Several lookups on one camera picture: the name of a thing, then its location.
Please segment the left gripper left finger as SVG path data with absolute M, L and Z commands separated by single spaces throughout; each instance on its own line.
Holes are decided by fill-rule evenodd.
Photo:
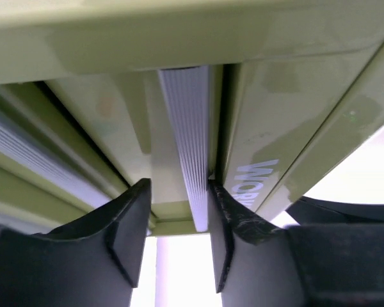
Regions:
M 138 286 L 151 181 L 49 233 L 0 225 L 0 306 L 129 306 Z

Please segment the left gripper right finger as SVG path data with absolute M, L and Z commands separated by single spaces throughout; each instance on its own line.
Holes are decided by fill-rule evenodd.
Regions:
M 384 306 L 384 205 L 302 197 L 281 228 L 209 182 L 215 289 L 224 306 Z

